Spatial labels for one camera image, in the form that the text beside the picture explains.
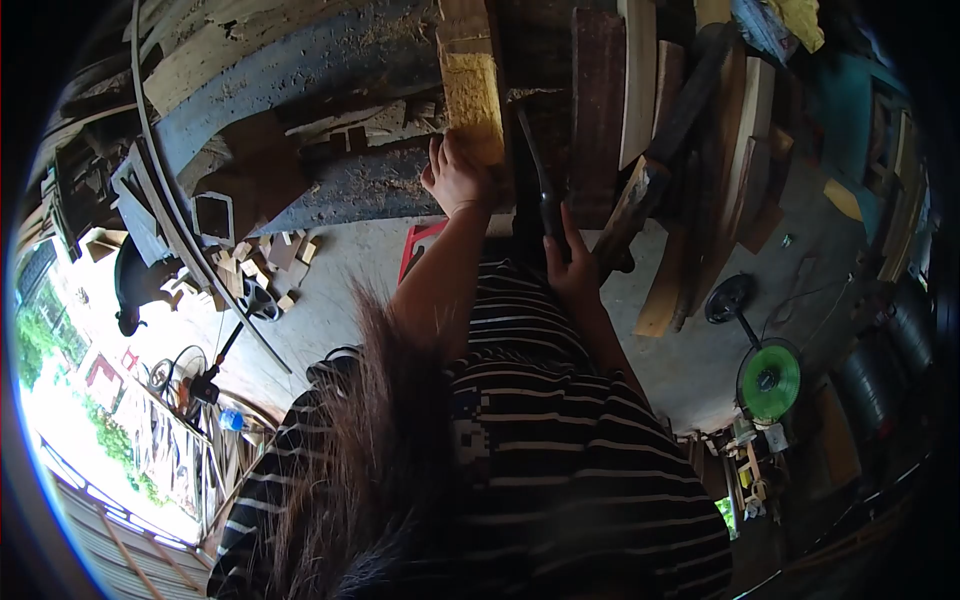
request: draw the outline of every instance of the green foliage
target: green foliage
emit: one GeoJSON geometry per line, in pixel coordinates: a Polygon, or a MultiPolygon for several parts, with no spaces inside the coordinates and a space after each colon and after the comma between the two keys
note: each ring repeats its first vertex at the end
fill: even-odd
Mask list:
{"type": "Polygon", "coordinates": [[[17,372],[31,390],[53,348],[59,348],[74,364],[80,364],[86,353],[86,340],[70,322],[49,280],[19,308],[15,329],[17,372]]]}
{"type": "Polygon", "coordinates": [[[136,472],[133,464],[133,443],[127,431],[107,414],[104,407],[93,401],[90,395],[83,400],[86,417],[97,428],[97,443],[104,447],[107,456],[123,465],[127,472],[127,481],[134,492],[143,491],[147,498],[157,506],[170,502],[169,496],[160,497],[156,484],[144,473],[136,472]]]}
{"type": "Polygon", "coordinates": [[[43,360],[53,354],[54,336],[50,325],[33,305],[24,305],[16,314],[17,372],[23,385],[34,388],[43,370],[43,360]]]}
{"type": "Polygon", "coordinates": [[[717,510],[720,511],[720,515],[723,516],[724,521],[727,523],[727,531],[730,532],[730,539],[732,540],[733,531],[734,531],[733,529],[734,521],[733,521],[733,508],[730,504],[730,499],[724,498],[722,500],[717,500],[716,502],[714,502],[714,504],[716,505],[717,510]]]}

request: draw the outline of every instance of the wood offcut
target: wood offcut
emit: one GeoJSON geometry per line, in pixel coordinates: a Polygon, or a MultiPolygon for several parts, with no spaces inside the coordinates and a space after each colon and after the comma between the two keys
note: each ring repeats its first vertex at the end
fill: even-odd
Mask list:
{"type": "Polygon", "coordinates": [[[502,77],[483,0],[441,0],[437,52],[448,124],[483,164],[506,161],[501,114],[502,77]]]}
{"type": "Polygon", "coordinates": [[[613,210],[623,121],[626,28],[611,12],[573,11],[573,138],[567,206],[580,229],[613,210]]]}

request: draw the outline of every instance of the green fan blade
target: green fan blade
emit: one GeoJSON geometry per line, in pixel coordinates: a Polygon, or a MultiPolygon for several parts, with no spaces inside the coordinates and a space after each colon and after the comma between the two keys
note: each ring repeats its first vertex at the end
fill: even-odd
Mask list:
{"type": "Polygon", "coordinates": [[[789,349],[768,346],[757,352],[743,375],[743,401],[754,419],[774,422],[783,416],[800,393],[800,364],[789,349]],[[764,371],[772,372],[777,383],[763,392],[757,378],[764,371]]]}

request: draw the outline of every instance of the corrugated metal roof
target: corrugated metal roof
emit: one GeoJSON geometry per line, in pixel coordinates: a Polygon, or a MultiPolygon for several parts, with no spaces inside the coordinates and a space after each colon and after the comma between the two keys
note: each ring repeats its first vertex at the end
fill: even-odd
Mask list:
{"type": "MultiPolygon", "coordinates": [[[[113,537],[101,518],[102,507],[94,506],[92,498],[64,484],[58,485],[63,510],[73,521],[74,535],[91,560],[98,575],[108,583],[117,597],[135,600],[155,600],[154,595],[130,568],[126,557],[120,552],[113,537]]],[[[117,538],[127,547],[128,552],[144,575],[166,600],[195,600],[204,598],[195,588],[185,582],[182,576],[156,550],[146,536],[113,521],[111,527],[117,538]]],[[[199,586],[205,587],[208,572],[205,565],[194,554],[193,548],[180,550],[170,546],[163,549],[171,560],[199,586]]]]}

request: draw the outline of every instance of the tree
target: tree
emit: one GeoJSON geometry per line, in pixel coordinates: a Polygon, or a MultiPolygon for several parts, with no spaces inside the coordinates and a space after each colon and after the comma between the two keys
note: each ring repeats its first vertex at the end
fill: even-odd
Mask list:
{"type": "Polygon", "coordinates": [[[43,371],[43,360],[53,354],[56,342],[50,326],[31,304],[20,307],[15,328],[17,372],[20,381],[32,390],[43,371]]]}
{"type": "Polygon", "coordinates": [[[107,414],[104,407],[97,404],[90,394],[84,396],[84,408],[86,417],[93,423],[97,429],[97,443],[104,447],[109,458],[120,463],[124,471],[127,472],[127,481],[134,492],[140,492],[141,489],[147,494],[147,498],[157,506],[163,506],[170,502],[169,496],[160,497],[156,483],[147,477],[144,473],[136,472],[133,465],[133,443],[127,430],[124,429],[107,414]]]}

